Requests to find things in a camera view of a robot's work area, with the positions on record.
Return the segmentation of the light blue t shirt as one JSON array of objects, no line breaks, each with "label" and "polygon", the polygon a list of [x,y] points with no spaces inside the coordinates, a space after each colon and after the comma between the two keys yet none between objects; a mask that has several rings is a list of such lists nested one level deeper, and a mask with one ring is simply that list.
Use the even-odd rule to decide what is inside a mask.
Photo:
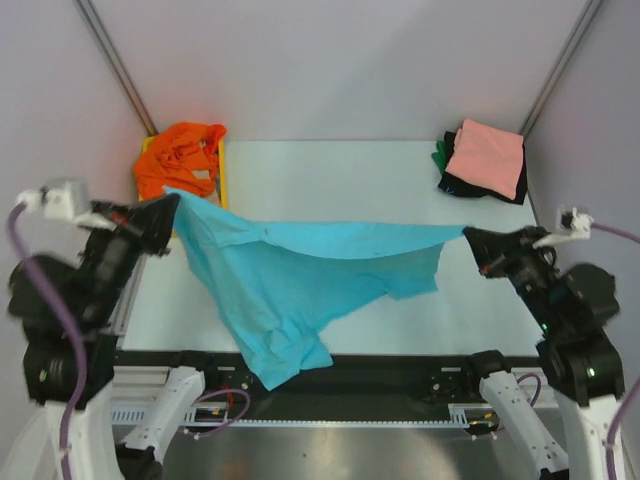
[{"label": "light blue t shirt", "polygon": [[460,225],[252,221],[174,193],[173,228],[190,270],[267,390],[332,365],[320,339],[331,321],[381,297],[435,291],[442,249],[463,233]]}]

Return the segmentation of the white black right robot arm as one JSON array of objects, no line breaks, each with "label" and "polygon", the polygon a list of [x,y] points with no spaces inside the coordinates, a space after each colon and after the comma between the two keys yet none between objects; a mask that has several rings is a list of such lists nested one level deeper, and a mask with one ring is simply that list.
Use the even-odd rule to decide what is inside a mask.
[{"label": "white black right robot arm", "polygon": [[528,226],[510,233],[467,227],[479,273],[507,279],[542,332],[539,365],[552,388],[566,443],[560,445],[526,400],[497,350],[470,356],[463,393],[486,401],[527,460],[532,479],[624,479],[621,423],[636,389],[627,391],[621,357],[604,330],[619,313],[614,277],[580,263],[556,267],[556,246],[591,236],[593,220],[570,214],[549,232]]}]

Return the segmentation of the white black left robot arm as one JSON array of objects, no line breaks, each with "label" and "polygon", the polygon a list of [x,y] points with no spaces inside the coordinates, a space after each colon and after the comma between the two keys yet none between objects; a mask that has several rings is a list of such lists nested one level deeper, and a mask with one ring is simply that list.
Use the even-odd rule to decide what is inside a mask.
[{"label": "white black left robot arm", "polygon": [[[143,421],[123,440],[113,436],[117,339],[107,326],[141,257],[168,253],[179,202],[169,194],[122,205],[54,187],[22,193],[9,214],[20,260],[8,280],[8,311],[26,335],[28,396],[44,410],[64,479],[160,478],[187,409],[220,390],[208,355],[181,352]],[[34,211],[88,231],[78,265],[28,251],[17,222]]]}]

